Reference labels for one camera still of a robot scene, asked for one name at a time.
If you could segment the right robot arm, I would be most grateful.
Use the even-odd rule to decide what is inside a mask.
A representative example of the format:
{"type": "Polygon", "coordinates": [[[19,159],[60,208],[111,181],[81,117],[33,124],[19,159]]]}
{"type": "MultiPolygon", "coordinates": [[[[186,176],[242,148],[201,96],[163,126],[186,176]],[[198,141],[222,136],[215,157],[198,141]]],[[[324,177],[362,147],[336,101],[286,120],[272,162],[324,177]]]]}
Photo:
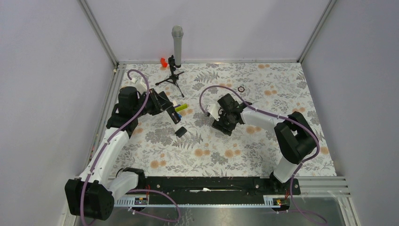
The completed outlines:
{"type": "Polygon", "coordinates": [[[216,104],[209,104],[206,111],[214,118],[212,127],[228,136],[237,124],[257,126],[275,134],[282,154],[270,180],[270,188],[276,194],[288,189],[288,180],[318,145],[308,122],[299,112],[279,116],[258,109],[251,102],[239,103],[230,94],[224,95],[216,104]]]}

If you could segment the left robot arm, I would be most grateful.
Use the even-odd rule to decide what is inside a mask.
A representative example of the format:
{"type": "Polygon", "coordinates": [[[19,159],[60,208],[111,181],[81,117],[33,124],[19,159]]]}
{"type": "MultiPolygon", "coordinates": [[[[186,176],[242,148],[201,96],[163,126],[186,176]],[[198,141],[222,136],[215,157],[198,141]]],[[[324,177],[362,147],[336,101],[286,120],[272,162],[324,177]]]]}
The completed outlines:
{"type": "Polygon", "coordinates": [[[146,188],[142,169],[127,167],[112,182],[111,170],[122,148],[138,126],[138,118],[149,114],[167,112],[174,123],[180,121],[172,102],[164,91],[154,89],[140,92],[135,87],[120,89],[118,102],[106,124],[104,137],[86,169],[65,184],[69,211],[75,216],[106,220],[113,211],[114,203],[130,190],[139,194],[146,188]]]}

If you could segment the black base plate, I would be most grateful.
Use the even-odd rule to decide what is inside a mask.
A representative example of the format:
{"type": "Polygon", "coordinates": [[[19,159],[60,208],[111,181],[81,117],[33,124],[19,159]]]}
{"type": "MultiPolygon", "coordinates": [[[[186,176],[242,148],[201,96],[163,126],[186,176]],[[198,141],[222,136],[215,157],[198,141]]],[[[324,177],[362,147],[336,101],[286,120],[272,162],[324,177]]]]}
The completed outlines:
{"type": "Polygon", "coordinates": [[[288,198],[300,195],[297,179],[281,183],[268,177],[146,177],[137,189],[151,189],[150,204],[170,204],[167,194],[178,205],[250,205],[264,204],[263,196],[288,198]]]}

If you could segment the green yellow block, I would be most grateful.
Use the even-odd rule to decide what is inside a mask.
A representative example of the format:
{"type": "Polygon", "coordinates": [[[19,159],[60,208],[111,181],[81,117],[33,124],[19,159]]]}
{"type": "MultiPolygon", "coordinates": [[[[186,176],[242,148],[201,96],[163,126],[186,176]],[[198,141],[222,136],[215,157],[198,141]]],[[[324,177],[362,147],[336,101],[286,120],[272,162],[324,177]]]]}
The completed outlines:
{"type": "Polygon", "coordinates": [[[187,104],[183,104],[183,105],[180,105],[180,106],[176,107],[175,111],[179,112],[179,111],[182,111],[182,110],[184,110],[186,108],[188,108],[188,105],[187,104]]]}

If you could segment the orange plastic piece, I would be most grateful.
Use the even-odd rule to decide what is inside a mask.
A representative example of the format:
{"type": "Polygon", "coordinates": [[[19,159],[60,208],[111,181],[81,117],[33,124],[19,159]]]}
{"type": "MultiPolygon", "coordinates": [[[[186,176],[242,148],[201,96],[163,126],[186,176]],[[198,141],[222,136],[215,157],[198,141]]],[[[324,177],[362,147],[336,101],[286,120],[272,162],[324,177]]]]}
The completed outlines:
{"type": "Polygon", "coordinates": [[[167,63],[167,61],[166,61],[165,58],[162,57],[162,58],[160,59],[160,63],[161,63],[161,65],[162,65],[163,68],[167,68],[168,63],[167,63]]]}

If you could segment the floral table mat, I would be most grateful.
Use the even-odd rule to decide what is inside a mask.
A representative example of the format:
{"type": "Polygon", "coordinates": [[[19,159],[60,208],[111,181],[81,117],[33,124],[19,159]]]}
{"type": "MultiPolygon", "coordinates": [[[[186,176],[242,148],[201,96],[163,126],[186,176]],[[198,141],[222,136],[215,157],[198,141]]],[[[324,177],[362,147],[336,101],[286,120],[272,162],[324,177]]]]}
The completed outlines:
{"type": "Polygon", "coordinates": [[[256,107],[286,116],[292,112],[304,115],[316,133],[321,150],[306,162],[299,176],[335,176],[333,160],[318,120],[307,82],[299,63],[216,63],[184,64],[178,70],[178,88],[160,82],[170,75],[161,65],[129,64],[130,75],[124,75],[122,86],[130,77],[147,76],[157,92],[178,104],[187,104],[180,111],[182,117],[174,124],[167,113],[145,115],[138,120],[130,141],[123,147],[113,168],[117,171],[132,167],[143,169],[148,176],[268,176],[278,165],[282,155],[275,135],[257,126],[238,124],[231,136],[212,128],[213,118],[203,110],[225,94],[246,100],[256,107]],[[185,127],[187,132],[178,138],[175,132],[185,127]]]}

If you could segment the black battery cover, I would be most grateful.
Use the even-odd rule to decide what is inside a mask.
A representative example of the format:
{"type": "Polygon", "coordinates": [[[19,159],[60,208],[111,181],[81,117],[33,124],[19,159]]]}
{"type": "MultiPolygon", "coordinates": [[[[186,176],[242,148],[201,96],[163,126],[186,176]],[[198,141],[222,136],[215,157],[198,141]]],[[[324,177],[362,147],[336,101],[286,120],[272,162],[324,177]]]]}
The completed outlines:
{"type": "Polygon", "coordinates": [[[180,127],[176,132],[175,135],[178,138],[181,138],[185,133],[187,132],[187,129],[185,127],[180,127]]]}

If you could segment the grey microphone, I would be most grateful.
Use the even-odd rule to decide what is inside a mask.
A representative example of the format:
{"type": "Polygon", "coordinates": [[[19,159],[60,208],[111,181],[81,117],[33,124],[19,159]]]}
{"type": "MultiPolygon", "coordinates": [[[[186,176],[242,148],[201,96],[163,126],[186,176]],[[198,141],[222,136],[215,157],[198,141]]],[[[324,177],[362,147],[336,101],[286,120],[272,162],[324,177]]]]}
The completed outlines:
{"type": "Polygon", "coordinates": [[[172,28],[172,38],[174,42],[174,60],[175,66],[177,68],[181,67],[181,60],[182,60],[182,39],[183,39],[183,29],[180,25],[175,25],[172,28]]]}

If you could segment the black tripod mic stand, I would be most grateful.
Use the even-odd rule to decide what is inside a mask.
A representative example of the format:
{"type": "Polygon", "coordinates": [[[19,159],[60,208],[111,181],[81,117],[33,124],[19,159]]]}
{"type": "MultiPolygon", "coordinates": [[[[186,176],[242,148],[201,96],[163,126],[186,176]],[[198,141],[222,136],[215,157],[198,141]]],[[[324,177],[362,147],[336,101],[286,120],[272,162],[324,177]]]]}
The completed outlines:
{"type": "Polygon", "coordinates": [[[160,82],[155,83],[155,85],[158,86],[158,85],[160,85],[160,84],[162,84],[164,82],[171,83],[171,84],[175,85],[178,88],[178,90],[181,93],[181,96],[184,97],[183,92],[181,91],[179,85],[177,84],[177,81],[179,80],[179,75],[183,74],[184,71],[179,72],[179,73],[175,73],[175,71],[178,68],[181,68],[181,65],[177,65],[176,64],[176,60],[175,60],[173,55],[168,58],[168,65],[169,65],[169,69],[170,69],[170,76],[168,78],[160,81],[160,82]]]}

